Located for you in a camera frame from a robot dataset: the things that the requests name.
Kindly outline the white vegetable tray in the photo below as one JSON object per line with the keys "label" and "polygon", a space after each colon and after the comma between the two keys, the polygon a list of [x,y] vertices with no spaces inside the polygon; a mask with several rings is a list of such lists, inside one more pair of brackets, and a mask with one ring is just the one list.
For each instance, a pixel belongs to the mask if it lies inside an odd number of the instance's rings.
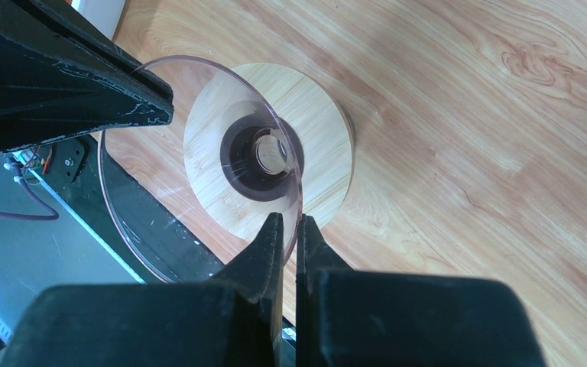
{"label": "white vegetable tray", "polygon": [[72,0],[71,6],[109,40],[115,36],[126,0]]}

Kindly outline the round wooden dripper holder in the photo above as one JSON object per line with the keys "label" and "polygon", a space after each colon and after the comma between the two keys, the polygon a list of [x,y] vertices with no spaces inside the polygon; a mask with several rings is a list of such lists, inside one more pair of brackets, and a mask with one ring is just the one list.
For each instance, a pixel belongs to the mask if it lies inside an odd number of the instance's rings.
{"label": "round wooden dripper holder", "polygon": [[272,212],[294,236],[297,215],[325,226],[354,174],[348,118],[311,77],[274,63],[220,71],[203,87],[183,133],[186,177],[213,222],[250,241]]}

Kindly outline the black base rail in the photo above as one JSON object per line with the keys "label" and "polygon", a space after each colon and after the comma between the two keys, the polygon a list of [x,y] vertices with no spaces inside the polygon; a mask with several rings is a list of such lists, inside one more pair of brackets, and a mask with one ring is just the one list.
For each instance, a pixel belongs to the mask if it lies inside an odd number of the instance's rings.
{"label": "black base rail", "polygon": [[[92,138],[73,138],[43,146],[33,171],[53,187],[65,183],[61,196],[66,196],[70,189],[92,195],[93,208],[78,199],[71,201],[71,208],[107,244],[114,245],[115,253],[135,254],[139,261],[167,276],[167,283],[148,284],[202,282],[228,264],[214,256],[211,242],[204,241],[191,225],[171,214],[116,161],[106,158],[105,166],[112,170],[113,214],[105,210],[105,195],[95,193],[96,146]],[[284,338],[284,325],[282,317],[279,366],[293,366],[295,345]]]}

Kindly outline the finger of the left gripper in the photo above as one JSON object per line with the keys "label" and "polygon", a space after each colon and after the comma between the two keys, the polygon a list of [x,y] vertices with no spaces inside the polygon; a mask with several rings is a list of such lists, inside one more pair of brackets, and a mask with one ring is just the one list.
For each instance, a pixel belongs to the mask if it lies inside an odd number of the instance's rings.
{"label": "finger of the left gripper", "polygon": [[64,1],[0,1],[0,154],[168,125],[172,89]]}

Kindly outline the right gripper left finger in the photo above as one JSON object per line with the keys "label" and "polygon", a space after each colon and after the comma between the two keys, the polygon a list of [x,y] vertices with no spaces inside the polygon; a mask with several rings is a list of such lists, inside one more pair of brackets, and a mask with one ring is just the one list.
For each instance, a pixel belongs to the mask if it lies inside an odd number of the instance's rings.
{"label": "right gripper left finger", "polygon": [[202,282],[72,284],[42,292],[3,366],[279,366],[284,221]]}

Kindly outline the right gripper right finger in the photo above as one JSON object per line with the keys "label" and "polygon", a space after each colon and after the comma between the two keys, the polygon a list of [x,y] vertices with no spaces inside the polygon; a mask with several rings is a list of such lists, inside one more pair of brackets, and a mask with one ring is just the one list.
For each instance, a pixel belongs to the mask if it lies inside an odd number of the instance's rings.
{"label": "right gripper right finger", "polygon": [[500,281],[355,270],[311,216],[297,245],[298,366],[546,365]]}

